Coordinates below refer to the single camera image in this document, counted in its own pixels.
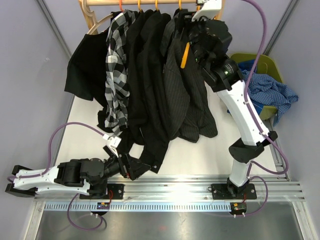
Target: metal frame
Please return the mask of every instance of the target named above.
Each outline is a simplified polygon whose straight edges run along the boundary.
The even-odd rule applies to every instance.
[[[284,11],[280,22],[276,26],[276,29],[273,32],[272,37],[264,50],[264,55],[269,56],[269,54],[271,53],[299,2],[300,0],[291,0],[291,2],[288,4],[288,7]]]
[[[281,32],[286,26],[290,16],[295,10],[300,0],[291,0],[284,15],[282,16],[276,30],[274,31],[271,40],[269,41],[264,54],[268,55],[274,45],[276,44]],[[71,52],[62,37],[47,5],[44,0],[36,0],[44,16],[46,17],[51,29],[56,35],[62,48],[67,56],[71,57]],[[283,159],[279,156],[277,151],[272,147],[272,156],[278,171],[284,169]],[[215,210],[213,206],[220,206],[230,203],[231,201],[213,201],[212,195],[208,191],[208,187],[212,183],[225,183],[226,175],[191,175],[191,176],[158,176],[154,178],[140,178],[134,182],[128,181],[122,177],[113,177],[109,179],[110,183],[123,183],[125,184],[125,190],[122,201],[112,201],[114,207],[111,211],[130,211],[132,208],[139,208],[139,211],[152,211],[153,208],[144,206],[165,206],[165,209],[156,209],[159,211],[174,211],[175,206],[187,205],[195,206],[199,209],[196,211],[202,211],[200,208],[210,208]],[[296,181],[290,181],[290,175],[281,176],[262,176],[266,180],[269,188],[269,202],[292,202],[298,223],[305,239],[317,239],[314,227],[312,225],[310,216],[308,214],[305,198],[302,193],[301,186]],[[256,186],[256,192],[258,199],[248,202],[261,202],[265,199],[265,186],[260,181],[253,181]],[[29,226],[25,234],[26,240],[34,240],[37,235],[37,231],[40,225],[43,211],[57,210],[66,211],[66,203],[71,199],[71,196],[61,196],[59,198],[49,199],[36,197],[33,204],[33,214],[30,218]],[[91,205],[95,205],[98,200],[77,200],[73,203],[72,210],[81,211],[80,206],[87,206],[91,208]]]

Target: wooden rod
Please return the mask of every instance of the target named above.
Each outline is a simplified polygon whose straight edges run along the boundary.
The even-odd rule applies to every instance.
[[[183,4],[195,4],[196,0],[181,0]],[[140,0],[140,4],[155,4],[155,0]],[[179,4],[179,0],[158,0],[158,4]],[[115,6],[119,0],[87,0],[87,6]],[[138,0],[122,0],[122,5],[138,5]]]

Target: black jacket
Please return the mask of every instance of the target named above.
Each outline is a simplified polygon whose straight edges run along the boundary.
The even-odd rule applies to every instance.
[[[142,83],[139,81],[136,59],[138,53],[143,49],[144,43],[140,32],[146,20],[154,13],[152,10],[140,12],[135,22],[126,32],[126,61],[128,76],[126,82],[129,85],[128,126],[135,143],[144,145],[140,127],[147,123],[148,114],[142,97]]]
[[[111,21],[121,12],[113,12]],[[67,67],[64,91],[103,106],[106,100],[106,39],[109,29],[97,35],[84,35]]]
[[[163,84],[163,57],[160,54],[160,43],[166,27],[171,17],[156,11],[145,22],[139,33],[139,44],[143,49],[136,56],[137,76],[136,86],[129,83],[131,88],[140,88],[141,101],[146,110],[147,121],[141,125],[144,149],[140,160],[150,165],[151,171],[157,173],[165,158],[168,149],[169,138],[166,132],[166,124],[169,119],[164,119],[165,104],[167,100],[164,93]]]
[[[174,38],[164,67],[165,96],[171,119],[169,139],[180,137],[196,143],[199,135],[212,138],[218,130],[208,107],[205,81],[191,49],[185,68],[180,68],[185,47],[186,42]]]

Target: clothes pile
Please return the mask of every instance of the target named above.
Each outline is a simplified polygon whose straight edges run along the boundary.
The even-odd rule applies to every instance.
[[[84,36],[67,69],[65,91],[95,99],[98,127],[121,138],[117,151],[144,145],[139,159],[155,173],[169,141],[218,134],[192,51],[180,68],[186,42],[174,32],[181,11],[173,19],[153,10],[113,12],[108,29]]]
[[[248,80],[254,61],[253,59],[238,64],[245,82]],[[273,119],[273,126],[279,123],[280,118],[289,110],[291,104],[299,100],[298,95],[287,85],[276,81],[268,74],[258,74],[257,68],[249,83],[248,95],[258,114],[263,106],[276,107],[277,113]]]

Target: clothing rack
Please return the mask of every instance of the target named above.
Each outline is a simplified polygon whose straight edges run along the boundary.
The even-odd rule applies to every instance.
[[[85,22],[89,29],[93,28],[101,21],[97,21],[95,11],[91,10],[91,6],[116,6],[119,5],[119,8],[122,9],[122,5],[137,5],[140,9],[141,4],[155,4],[156,7],[158,4],[177,4],[181,7],[181,4],[195,4],[196,0],[78,0],[80,8],[82,10]],[[222,9],[215,19],[220,20],[226,0],[222,0]],[[98,34],[97,29],[92,31],[90,34]]]

